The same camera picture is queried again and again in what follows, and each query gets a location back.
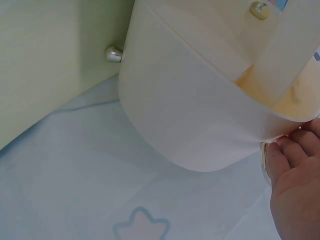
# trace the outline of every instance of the finger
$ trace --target finger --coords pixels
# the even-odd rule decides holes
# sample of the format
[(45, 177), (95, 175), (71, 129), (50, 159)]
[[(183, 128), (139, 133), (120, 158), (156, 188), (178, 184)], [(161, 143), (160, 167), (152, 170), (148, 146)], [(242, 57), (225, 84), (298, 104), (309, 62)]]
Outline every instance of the finger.
[(320, 138), (320, 118), (307, 122), (302, 126), (302, 129), (313, 132), (318, 138)]
[(289, 135), (290, 139), (300, 144), (309, 156), (315, 156), (320, 151), (320, 139), (312, 132), (298, 129)]
[(280, 177), (291, 169), (288, 159), (283, 155), (279, 145), (275, 142), (271, 143), (266, 149), (265, 164), (272, 186), (276, 185)]
[(288, 162), (292, 168), (297, 167), (308, 157), (298, 143), (292, 141), (286, 136), (279, 138), (277, 143), (279, 144), (281, 152), (288, 159)]

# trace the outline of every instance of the pale green wall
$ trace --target pale green wall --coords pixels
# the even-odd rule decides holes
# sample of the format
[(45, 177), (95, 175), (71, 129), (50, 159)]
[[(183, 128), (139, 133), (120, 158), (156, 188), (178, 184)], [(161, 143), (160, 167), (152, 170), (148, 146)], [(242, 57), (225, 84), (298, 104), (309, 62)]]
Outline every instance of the pale green wall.
[(0, 1), (0, 149), (111, 77), (106, 47), (124, 44), (134, 0)]

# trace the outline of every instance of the pink star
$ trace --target pink star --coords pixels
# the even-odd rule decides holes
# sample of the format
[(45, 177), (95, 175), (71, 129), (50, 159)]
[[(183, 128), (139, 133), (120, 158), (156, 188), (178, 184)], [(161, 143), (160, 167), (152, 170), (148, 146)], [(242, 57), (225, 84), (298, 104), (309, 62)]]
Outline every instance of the pink star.
[(143, 207), (137, 207), (129, 220), (113, 226), (116, 240), (165, 240), (170, 223), (167, 219), (154, 219)]

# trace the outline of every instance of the small button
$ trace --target small button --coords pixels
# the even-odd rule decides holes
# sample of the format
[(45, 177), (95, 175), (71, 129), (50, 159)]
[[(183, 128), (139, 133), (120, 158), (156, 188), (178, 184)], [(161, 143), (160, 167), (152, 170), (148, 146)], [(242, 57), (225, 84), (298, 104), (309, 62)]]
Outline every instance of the small button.
[(270, 8), (264, 2), (255, 1), (250, 6), (250, 13), (263, 21), (270, 17)]

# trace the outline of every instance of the printed star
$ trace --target printed star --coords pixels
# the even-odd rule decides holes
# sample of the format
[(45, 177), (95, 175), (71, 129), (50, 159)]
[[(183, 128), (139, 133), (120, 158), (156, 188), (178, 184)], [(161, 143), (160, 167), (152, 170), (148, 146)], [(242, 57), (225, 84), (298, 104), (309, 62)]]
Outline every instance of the printed star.
[(116, 240), (165, 240), (170, 223), (167, 219), (154, 219), (148, 210), (137, 207), (128, 221), (113, 226)]

